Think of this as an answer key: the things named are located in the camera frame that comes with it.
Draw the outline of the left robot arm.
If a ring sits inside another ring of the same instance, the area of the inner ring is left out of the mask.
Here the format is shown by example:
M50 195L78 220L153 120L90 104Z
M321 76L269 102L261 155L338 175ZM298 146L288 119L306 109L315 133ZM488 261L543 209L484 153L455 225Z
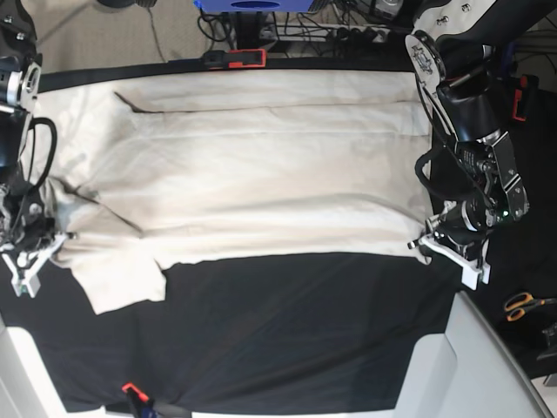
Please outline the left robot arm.
M471 185L443 198L443 210L426 221L413 246L460 266L471 289L489 281L491 233L529 209L508 126L525 120L534 87L525 84L507 96L493 56L555 7L553 1L425 1L405 39L437 139L417 161L416 174L429 186L423 168L446 151Z

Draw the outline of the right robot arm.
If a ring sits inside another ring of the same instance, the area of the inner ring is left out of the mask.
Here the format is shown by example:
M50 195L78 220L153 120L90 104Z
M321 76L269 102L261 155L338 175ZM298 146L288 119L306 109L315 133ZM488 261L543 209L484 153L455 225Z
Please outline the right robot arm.
M48 118L33 116L43 56L37 33L20 1L1 2L1 259L11 271L16 296L34 298L41 287L38 273L73 233L59 228L47 213L40 189L57 149L57 128ZM50 149L37 180L21 163L29 134L39 125L50 131Z

